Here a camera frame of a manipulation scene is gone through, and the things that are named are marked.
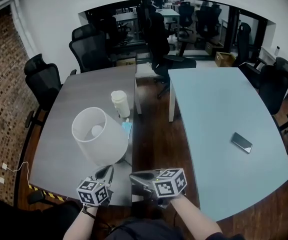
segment white bottle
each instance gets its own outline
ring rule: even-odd
[[[127,118],[130,110],[127,102],[127,95],[122,90],[115,90],[111,93],[112,102],[121,118]]]
[[[276,50],[275,50],[275,52],[274,52],[274,55],[277,56],[277,55],[278,55],[278,52],[279,52],[279,46],[276,47]]]

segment brick wall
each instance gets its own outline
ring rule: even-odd
[[[16,173],[4,171],[2,163],[17,169],[27,129],[25,120],[38,103],[25,82],[28,57],[17,34],[10,8],[0,10],[0,199],[14,201]]]

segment wooden floor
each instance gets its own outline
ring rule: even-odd
[[[176,106],[173,123],[168,122],[169,95],[161,100],[156,98],[162,85],[155,84],[151,78],[137,80],[139,96],[142,106],[142,115],[135,117],[134,123],[134,154],[133,171],[149,170],[168,167],[184,168],[188,181],[186,189],[187,197],[198,205],[198,195],[194,175],[192,171],[190,153],[186,140],[183,123]],[[288,114],[288,97],[284,100],[279,113],[276,115],[278,124],[286,122]],[[34,128],[30,143],[25,155],[25,161],[29,161],[30,167],[40,136],[40,127]],[[286,150],[288,139],[284,138]],[[267,164],[274,166],[274,161]],[[18,207],[25,210],[45,209],[45,204],[28,205],[26,196],[32,191],[27,187],[27,169],[21,173]],[[142,205],[126,207],[109,207],[99,209],[98,216],[112,225],[118,225],[123,219],[133,214],[142,214],[143,217],[156,214],[151,209],[143,209]],[[169,206],[163,211],[164,219],[173,224],[175,211]],[[247,240],[274,240],[288,239],[288,181],[278,190],[267,196],[259,203],[235,214],[227,219],[219,221],[219,225],[227,236],[243,234]],[[176,226],[179,226],[185,239],[192,239],[180,217],[176,218]],[[98,228],[95,232],[98,239],[103,239],[102,231]]]

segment cup lid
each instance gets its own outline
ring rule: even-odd
[[[126,97],[126,94],[122,90],[115,90],[111,93],[111,97],[113,100],[118,102],[118,101],[124,99]]]

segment white cup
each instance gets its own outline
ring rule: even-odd
[[[98,107],[89,107],[76,116],[72,134],[85,157],[98,166],[118,162],[128,147],[126,131]]]
[[[111,93],[112,102],[121,118],[127,118],[130,110],[127,102],[127,95],[122,90],[115,90]]]

